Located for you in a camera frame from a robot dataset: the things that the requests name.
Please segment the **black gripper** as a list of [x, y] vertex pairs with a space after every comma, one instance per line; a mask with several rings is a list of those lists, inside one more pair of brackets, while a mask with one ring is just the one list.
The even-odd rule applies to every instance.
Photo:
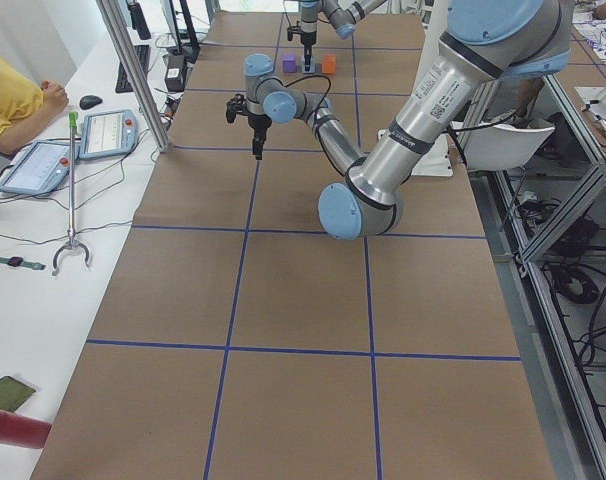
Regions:
[[243, 94], [237, 93], [226, 103], [226, 120], [233, 124], [238, 116], [247, 119], [248, 125], [253, 130], [252, 155], [257, 160], [263, 158], [263, 144], [267, 140], [267, 131], [271, 127], [271, 119], [264, 113], [254, 113], [250, 110], [248, 100]]

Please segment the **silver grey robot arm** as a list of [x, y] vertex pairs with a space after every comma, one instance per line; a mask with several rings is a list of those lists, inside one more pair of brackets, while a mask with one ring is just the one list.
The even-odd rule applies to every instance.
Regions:
[[[341, 39], [350, 37], [358, 22], [380, 7], [380, 1], [353, 1], [343, 8], [337, 1], [301, 1], [300, 18], [289, 23], [286, 30], [288, 40], [298, 36], [303, 46], [304, 73], [312, 74], [313, 46], [317, 42], [317, 23], [324, 16], [327, 23]], [[319, 109], [325, 107], [324, 97], [314, 99], [312, 95], [287, 87], [273, 75], [272, 60], [265, 54], [252, 54], [244, 63], [246, 97], [243, 112], [253, 129], [252, 154], [262, 158], [267, 130], [274, 123], [287, 123], [293, 119], [308, 121]]]
[[435, 60], [369, 154], [348, 136], [325, 96], [285, 86], [261, 53], [245, 59], [245, 91], [227, 102], [226, 119], [247, 118], [256, 158], [272, 124], [303, 121], [343, 177], [319, 197], [325, 232], [342, 240], [380, 235], [402, 216], [399, 187], [481, 84], [567, 66], [573, 11], [571, 1], [449, 2]]

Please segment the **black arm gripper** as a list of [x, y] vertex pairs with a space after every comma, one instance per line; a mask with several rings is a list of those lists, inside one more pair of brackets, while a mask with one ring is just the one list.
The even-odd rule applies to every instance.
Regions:
[[317, 40], [316, 22], [297, 22], [287, 27], [287, 39], [292, 41], [295, 36], [299, 36], [303, 45], [303, 64], [310, 66], [313, 58], [313, 46]]

